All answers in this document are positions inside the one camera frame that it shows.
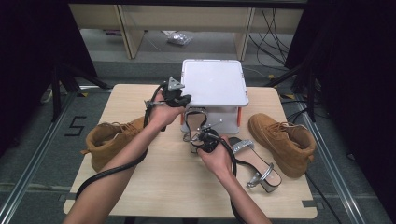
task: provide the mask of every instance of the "metal rail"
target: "metal rail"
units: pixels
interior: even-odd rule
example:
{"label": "metal rail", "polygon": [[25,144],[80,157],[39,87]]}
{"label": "metal rail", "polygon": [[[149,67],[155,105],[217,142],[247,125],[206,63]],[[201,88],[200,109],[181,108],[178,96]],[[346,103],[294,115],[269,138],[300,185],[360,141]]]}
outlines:
{"label": "metal rail", "polygon": [[[304,99],[301,95],[296,94],[296,100],[303,101]],[[298,103],[297,106],[299,106],[301,110],[305,109],[305,104],[303,103]],[[317,141],[318,152],[323,159],[324,165],[330,175],[330,178],[332,179],[332,182],[334,183],[335,189],[340,196],[341,202],[343,203],[351,222],[359,224],[366,223],[364,217],[361,214],[361,210],[358,207],[358,204],[353,198],[347,183],[345,182],[340,170],[332,158],[332,153],[327,148],[326,143],[324,142],[320,131],[318,130],[317,124],[311,121],[311,118],[309,118],[307,113],[303,113],[303,118],[308,130],[314,135]]]}
{"label": "metal rail", "polygon": [[60,124],[62,123],[65,112],[67,111],[73,100],[76,99],[76,96],[76,92],[69,92],[67,94],[64,100],[64,109],[62,110],[58,118],[53,121],[49,126],[46,134],[40,142],[40,145],[37,147],[35,154],[33,155],[32,159],[30,159],[29,164],[21,175],[21,178],[19,179],[18,183],[15,185],[11,193],[8,195],[6,202],[2,205],[0,211],[0,220],[2,224],[9,223],[9,221],[12,219],[12,216],[17,210],[24,193],[29,187],[29,183],[31,182],[36,171],[38,170],[39,165],[43,161],[48,151],[49,145],[52,142],[55,134],[57,133]]}

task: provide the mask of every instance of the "table top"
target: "table top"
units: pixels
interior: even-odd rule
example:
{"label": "table top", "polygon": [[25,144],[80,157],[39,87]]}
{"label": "table top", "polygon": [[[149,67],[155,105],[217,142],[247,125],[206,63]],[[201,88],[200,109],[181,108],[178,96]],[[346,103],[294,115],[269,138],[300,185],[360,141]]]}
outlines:
{"label": "table top", "polygon": [[[156,85],[116,85],[99,121],[132,121],[144,115],[144,100],[151,98]],[[277,121],[286,121],[277,92],[273,88],[247,87],[249,104],[242,109],[240,132],[229,136],[254,140],[248,131],[248,119],[256,113],[265,113]],[[183,142],[180,118],[167,126],[148,147],[148,155],[141,162],[126,190],[110,215],[125,217],[234,217],[230,198],[219,181],[205,168],[197,154],[191,153],[190,144]],[[275,163],[271,153],[258,143],[255,151],[267,163]],[[238,165],[237,179],[242,186],[254,172]],[[261,185],[249,189],[250,197],[269,218],[314,218],[317,214],[305,176],[292,179],[285,176],[275,164],[282,183],[267,193]],[[95,175],[91,154],[87,154],[79,168],[70,193]],[[74,200],[66,200],[67,213]]]}

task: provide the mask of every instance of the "black cable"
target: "black cable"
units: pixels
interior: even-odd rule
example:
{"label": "black cable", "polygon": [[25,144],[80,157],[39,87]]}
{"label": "black cable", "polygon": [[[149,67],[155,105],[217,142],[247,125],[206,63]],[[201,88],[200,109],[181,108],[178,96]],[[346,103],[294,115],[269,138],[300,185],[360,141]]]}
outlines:
{"label": "black cable", "polygon": [[330,211],[332,212],[332,214],[334,215],[335,219],[337,219],[338,223],[342,223],[340,218],[337,216],[337,214],[335,213],[335,211],[332,209],[332,207],[330,206],[329,201],[327,201],[326,197],[324,196],[324,194],[320,191],[320,189],[318,188],[318,186],[315,184],[315,182],[312,180],[311,176],[309,176],[308,172],[305,172],[306,177],[309,179],[309,181],[312,183],[312,185],[314,186],[314,188],[318,191],[318,193],[320,194],[320,197],[322,197],[323,201],[327,204],[327,206],[329,206]]}
{"label": "black cable", "polygon": [[[236,176],[236,173],[237,173],[237,171],[236,171],[236,158],[235,158],[235,155],[233,154],[233,149],[227,144],[227,142],[224,139],[222,139],[221,137],[216,136],[214,134],[203,133],[203,135],[201,135],[200,138],[206,138],[207,139],[207,137],[212,138],[212,139],[222,143],[224,145],[224,147],[227,149],[228,155],[231,158],[231,163],[232,163],[232,166],[233,166],[232,167],[233,175]],[[235,206],[233,205],[233,201],[231,201],[231,208],[233,210],[233,215],[235,216],[236,220],[238,220],[239,223],[246,223],[245,220],[242,219],[241,215],[239,215],[239,213],[236,210]]]}
{"label": "black cable", "polygon": [[[160,90],[160,88],[163,87],[163,85],[164,85],[164,84],[160,85],[160,86],[157,88],[157,90],[155,90],[153,96],[151,97],[151,102],[154,102],[155,97],[156,97],[158,91]],[[147,109],[146,109],[146,112],[145,112],[145,120],[144,120],[144,123],[143,123],[143,127],[146,127],[146,126],[148,125],[148,123],[149,123],[149,115],[150,115],[150,113],[151,113],[151,109],[152,109],[152,107],[150,107],[150,106],[148,106]],[[84,181],[84,183],[82,183],[82,185],[78,188],[78,191],[77,191],[77,193],[76,193],[76,198],[75,198],[75,200],[78,199],[78,197],[79,197],[79,195],[81,194],[81,192],[82,192],[85,188],[87,188],[91,183],[93,183],[93,182],[95,182],[95,181],[97,181],[97,180],[99,180],[99,179],[101,179],[101,178],[104,178],[104,177],[106,177],[106,176],[108,176],[108,175],[113,175],[113,174],[115,174],[115,173],[118,173],[118,172],[127,170],[127,169],[129,169],[129,168],[131,168],[131,167],[134,167],[134,166],[136,166],[137,164],[139,164],[142,160],[144,160],[144,159],[146,158],[146,156],[147,156],[147,154],[148,154],[148,150],[149,150],[149,149],[147,148],[147,149],[143,152],[143,154],[142,154],[139,158],[137,158],[135,161],[131,161],[131,162],[126,163],[126,164],[124,164],[124,165],[121,165],[121,166],[118,166],[118,167],[115,167],[115,168],[112,168],[112,169],[109,169],[109,170],[105,170],[105,171],[103,171],[103,172],[100,172],[100,173],[98,173],[98,174],[96,174],[96,175],[93,175],[93,176],[91,176],[90,178],[88,178],[88,179],[87,179],[86,181]]]}
{"label": "black cable", "polygon": [[[264,42],[265,42],[268,46],[270,46],[271,48],[273,48],[273,49],[278,49],[279,52],[280,52],[280,54],[282,55],[283,60],[286,61],[286,57],[285,57],[285,55],[283,54],[283,52],[286,52],[286,53],[288,53],[288,52],[285,51],[285,50],[283,50],[283,49],[280,47],[279,43],[280,43],[283,47],[285,47],[286,49],[289,49],[289,48],[288,48],[285,44],[283,44],[283,42],[282,42],[282,41],[279,39],[279,37],[277,36],[276,20],[275,20],[275,17],[276,17],[276,9],[273,8],[273,18],[272,18],[272,20],[271,20],[271,23],[269,23],[268,20],[267,20],[267,18],[265,17],[265,13],[264,13],[263,9],[262,9],[262,15],[263,15],[263,17],[264,17],[264,19],[265,19],[265,23],[267,24],[267,27],[268,27],[268,30],[267,30],[267,33],[265,34],[265,37],[267,37],[268,33],[270,33],[271,36],[273,37],[273,39],[274,39],[275,42],[276,42],[277,48],[274,47],[274,46],[272,46],[272,45],[270,45],[270,44],[268,44],[268,43],[265,42],[265,41],[264,41]],[[272,29],[271,29],[271,28],[272,28],[272,25],[274,25],[275,34],[272,32]]]}
{"label": "black cable", "polygon": [[[288,116],[288,120],[291,119],[292,116],[295,116],[293,123],[295,123],[295,120],[297,120],[297,118],[302,115],[304,112],[307,111],[308,108],[305,108],[301,111],[298,111],[290,116]],[[320,191],[320,189],[318,188],[318,186],[315,184],[315,182],[312,180],[312,178],[309,176],[308,172],[305,172],[306,177],[309,179],[309,181],[312,183],[312,185],[314,186],[314,188],[318,191],[318,193],[320,194],[320,196],[322,197],[323,201],[329,206],[329,209],[332,211],[332,214],[334,215],[334,217],[337,219],[338,223],[341,223],[340,218],[335,214],[334,210],[332,209],[332,207],[330,206],[329,202],[327,201],[326,197],[323,195],[323,193]]]}
{"label": "black cable", "polygon": [[286,102],[281,102],[282,105],[290,104],[290,103],[306,103],[306,101],[286,101]]}
{"label": "black cable", "polygon": [[268,50],[263,49],[261,47],[261,45],[257,44],[256,41],[253,40],[253,38],[251,37],[251,35],[248,36],[250,38],[250,40],[253,42],[253,44],[257,47],[257,54],[259,52],[259,50],[261,50],[262,52],[266,53],[268,56],[270,56],[271,58],[273,58],[274,60],[276,60],[277,62],[281,63],[282,65],[285,65],[285,63],[278,59],[274,54],[270,53]]}

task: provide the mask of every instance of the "silver buckle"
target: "silver buckle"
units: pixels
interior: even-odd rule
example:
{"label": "silver buckle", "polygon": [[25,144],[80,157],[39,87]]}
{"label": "silver buckle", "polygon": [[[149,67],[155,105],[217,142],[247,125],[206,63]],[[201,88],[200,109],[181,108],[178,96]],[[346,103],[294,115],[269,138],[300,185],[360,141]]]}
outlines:
{"label": "silver buckle", "polygon": [[257,172],[253,178],[251,178],[251,180],[247,183],[247,186],[249,188],[254,188],[256,187],[258,184],[260,184],[262,181],[265,180],[265,178],[271,174],[271,172],[274,170],[274,164],[270,163],[270,167],[265,171],[265,173],[263,175],[260,175],[259,172]]}

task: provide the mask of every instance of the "white box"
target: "white box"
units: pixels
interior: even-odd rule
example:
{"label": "white box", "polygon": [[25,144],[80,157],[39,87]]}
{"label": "white box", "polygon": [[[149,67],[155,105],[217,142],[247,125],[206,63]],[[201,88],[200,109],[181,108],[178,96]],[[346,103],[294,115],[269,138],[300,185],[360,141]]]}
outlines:
{"label": "white box", "polygon": [[[207,123],[218,133],[239,133],[241,107],[248,105],[242,65],[234,60],[185,60],[181,73],[183,95],[191,95],[187,107],[205,107]],[[181,131],[188,131],[183,121]]]}

